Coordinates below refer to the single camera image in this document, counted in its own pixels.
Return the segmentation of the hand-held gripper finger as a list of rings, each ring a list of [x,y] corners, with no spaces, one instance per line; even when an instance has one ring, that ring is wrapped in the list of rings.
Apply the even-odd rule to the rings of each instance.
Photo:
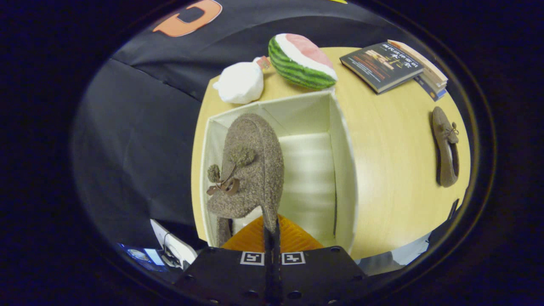
[[[209,306],[272,305],[272,232],[261,229],[263,252],[205,248],[174,287]]]
[[[280,306],[358,306],[366,274],[341,246],[286,252],[283,231],[276,223],[274,243],[276,285]]]

